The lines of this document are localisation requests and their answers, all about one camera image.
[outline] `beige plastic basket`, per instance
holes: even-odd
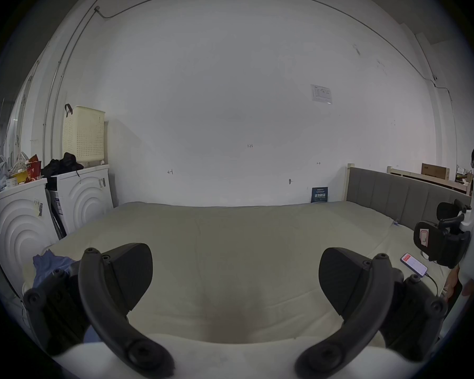
[[[76,156],[78,162],[103,160],[104,111],[76,106],[63,121],[63,153]]]

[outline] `white washing machine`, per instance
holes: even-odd
[[[58,241],[46,196],[45,178],[0,192],[0,266],[23,296],[23,265]]]
[[[51,202],[67,234],[113,209],[108,183],[108,164],[55,175]]]

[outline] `mattress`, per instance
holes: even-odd
[[[125,243],[146,243],[152,282],[128,314],[145,335],[215,343],[258,343],[299,336],[326,338],[342,318],[318,282],[328,247],[373,257],[384,252],[404,276],[408,252],[443,286],[449,269],[425,260],[412,230],[353,202],[259,207],[124,204],[48,248],[80,260]],[[25,265],[25,288],[35,277]],[[435,292],[434,284],[424,278]],[[374,345],[382,345],[379,339]]]

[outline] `phone screen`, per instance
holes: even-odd
[[[411,256],[409,253],[405,253],[400,259],[405,265],[412,269],[419,276],[424,276],[427,273],[427,267],[419,262],[416,258]]]

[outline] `plastic bag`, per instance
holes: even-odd
[[[7,185],[7,163],[0,163],[0,191]]]

